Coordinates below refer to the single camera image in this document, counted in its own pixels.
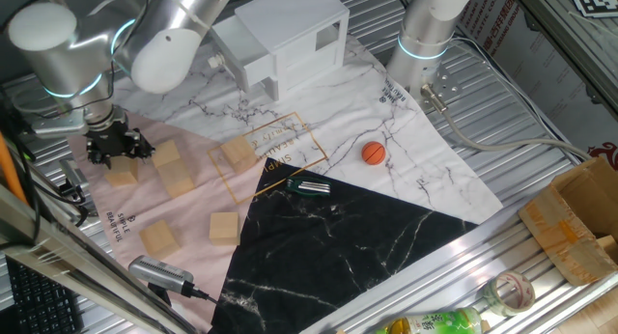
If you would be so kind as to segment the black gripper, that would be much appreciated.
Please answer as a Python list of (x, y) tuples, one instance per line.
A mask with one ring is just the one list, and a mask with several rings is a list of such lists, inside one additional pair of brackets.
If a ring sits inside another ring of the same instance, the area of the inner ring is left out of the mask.
[(126, 122), (114, 122), (110, 127), (95, 132), (95, 138), (87, 139), (88, 160), (96, 165), (111, 168), (112, 154), (128, 153), (130, 158), (146, 159), (155, 148), (139, 129), (129, 130)]

